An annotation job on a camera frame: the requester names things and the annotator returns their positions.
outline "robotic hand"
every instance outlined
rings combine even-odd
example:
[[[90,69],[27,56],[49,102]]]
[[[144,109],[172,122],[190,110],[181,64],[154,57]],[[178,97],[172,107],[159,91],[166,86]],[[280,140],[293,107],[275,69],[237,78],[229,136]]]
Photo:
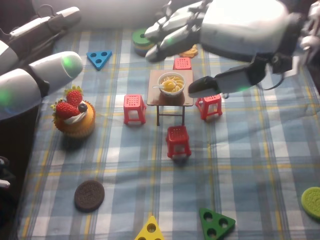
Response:
[[[81,73],[82,60],[72,51],[31,61],[80,20],[79,9],[71,7],[36,18],[10,34],[0,30],[0,121],[37,106]]]
[[[307,20],[303,14],[289,13],[278,0],[203,0],[176,10],[177,2],[165,5],[157,14],[160,19],[144,34],[155,43],[145,56],[149,62],[163,61],[200,43],[207,52],[246,63],[194,81],[188,88],[190,97],[229,94],[258,85],[266,76],[267,64],[282,79],[293,69],[293,54]],[[309,18],[315,20],[313,37],[303,38],[301,47],[314,52],[320,49],[319,1],[312,5]]]

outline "red stool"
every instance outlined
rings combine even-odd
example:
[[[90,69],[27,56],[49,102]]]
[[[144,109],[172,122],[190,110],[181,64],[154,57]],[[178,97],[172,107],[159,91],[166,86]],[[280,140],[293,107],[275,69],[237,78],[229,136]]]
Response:
[[[141,122],[142,124],[146,123],[146,109],[147,106],[142,99],[142,96],[139,94],[127,94],[124,96],[123,111],[124,111],[124,123],[128,122]],[[137,111],[138,118],[129,117],[129,111]]]
[[[209,106],[212,104],[217,104],[217,110],[213,111],[213,112],[209,112]],[[207,97],[198,98],[195,102],[195,105],[200,110],[201,119],[203,119],[203,120],[205,120],[208,116],[211,116],[213,114],[219,114],[219,116],[222,115],[220,94],[215,95],[215,96],[207,96]]]
[[[173,70],[192,70],[189,57],[178,57],[174,60]]]
[[[168,157],[172,158],[173,155],[186,154],[191,155],[189,147],[189,135],[185,126],[171,126],[168,127],[167,136],[165,138],[168,146]],[[175,146],[184,145],[184,151],[175,152]]]

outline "plaid tablecloth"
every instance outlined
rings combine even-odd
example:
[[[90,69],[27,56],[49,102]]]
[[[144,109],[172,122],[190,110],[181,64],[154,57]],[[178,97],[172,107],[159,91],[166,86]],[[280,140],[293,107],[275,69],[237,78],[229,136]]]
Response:
[[[181,117],[156,126],[156,107],[146,124],[123,124],[125,94],[147,100],[151,69],[172,69],[174,57],[148,63],[132,49],[131,30],[75,32],[54,52],[75,51],[84,64],[72,82],[96,109],[96,129],[84,142],[55,129],[47,97],[40,111],[25,188],[13,231],[19,240],[134,240],[154,215],[165,240],[203,240],[199,208],[236,220],[228,240],[319,240],[320,224],[301,207],[301,195],[320,186],[320,97],[309,72],[287,78],[274,90],[252,87],[223,99],[220,118],[204,122],[186,109],[192,155],[184,165],[167,157],[166,134]],[[240,63],[204,52],[192,59],[195,78],[214,76]],[[96,71],[86,53],[111,50]],[[267,73],[263,87],[279,81]],[[165,112],[181,111],[166,107]],[[91,214],[74,207],[85,180],[105,189]]]

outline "white bowl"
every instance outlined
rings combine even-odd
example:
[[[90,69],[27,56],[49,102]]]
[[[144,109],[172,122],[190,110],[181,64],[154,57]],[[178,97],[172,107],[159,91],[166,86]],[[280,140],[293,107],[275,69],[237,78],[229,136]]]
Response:
[[[185,78],[179,74],[179,73],[176,73],[176,72],[166,72],[164,74],[162,74],[159,79],[158,79],[158,85],[160,85],[160,82],[165,78],[165,77],[172,77],[172,76],[175,76],[175,77],[178,77],[180,78],[182,81],[183,81],[183,86],[182,88],[179,90],[179,91],[176,91],[176,92],[168,92],[168,91],[164,91],[162,88],[159,88],[160,92],[168,97],[175,97],[175,96],[178,96],[180,95],[184,89],[185,89],[185,85],[186,85],[186,80]]]

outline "bowl of noodles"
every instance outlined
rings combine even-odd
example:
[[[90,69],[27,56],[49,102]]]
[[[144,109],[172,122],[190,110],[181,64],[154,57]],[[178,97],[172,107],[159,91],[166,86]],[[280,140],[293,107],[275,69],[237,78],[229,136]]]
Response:
[[[186,81],[179,73],[166,72],[159,77],[158,85],[164,86],[164,88],[159,88],[162,94],[168,97],[176,97],[184,91]]]

